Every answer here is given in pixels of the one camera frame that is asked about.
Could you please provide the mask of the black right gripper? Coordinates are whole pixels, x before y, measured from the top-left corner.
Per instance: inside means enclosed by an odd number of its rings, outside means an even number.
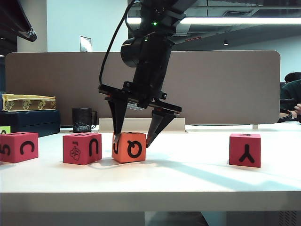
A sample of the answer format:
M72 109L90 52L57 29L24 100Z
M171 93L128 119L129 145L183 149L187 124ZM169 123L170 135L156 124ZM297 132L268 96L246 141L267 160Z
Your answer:
M114 142L118 142L128 108L143 110L152 107L152 119L146 138L148 148L157 135L180 114L182 108L164 102L167 94L163 92L167 63L138 63L137 60L126 60L125 65L135 69L132 81L125 81L123 88L115 88L100 82L99 93L105 94L112 119Z

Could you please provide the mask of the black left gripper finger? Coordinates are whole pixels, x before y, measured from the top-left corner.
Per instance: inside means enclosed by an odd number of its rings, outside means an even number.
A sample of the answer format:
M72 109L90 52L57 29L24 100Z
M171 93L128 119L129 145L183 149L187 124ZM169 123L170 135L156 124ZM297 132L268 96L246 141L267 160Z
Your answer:
M0 1L0 28L31 42L37 39L37 34L18 0Z

